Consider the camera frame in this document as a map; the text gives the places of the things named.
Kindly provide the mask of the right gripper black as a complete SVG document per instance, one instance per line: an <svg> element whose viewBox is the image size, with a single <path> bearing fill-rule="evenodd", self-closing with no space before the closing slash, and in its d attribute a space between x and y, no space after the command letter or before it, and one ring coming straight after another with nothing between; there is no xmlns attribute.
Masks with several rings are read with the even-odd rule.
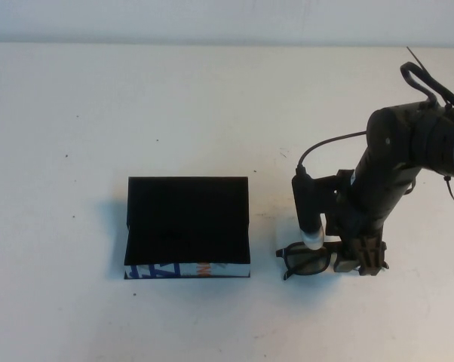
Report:
<svg viewBox="0 0 454 362"><path fill-rule="evenodd" d="M373 150L363 153L347 190L351 209L339 217L342 241L336 247L334 272L351 272L360 266L360 276L377 276L388 270L382 230L417 175L418 167L409 162L375 155Z"/></svg>

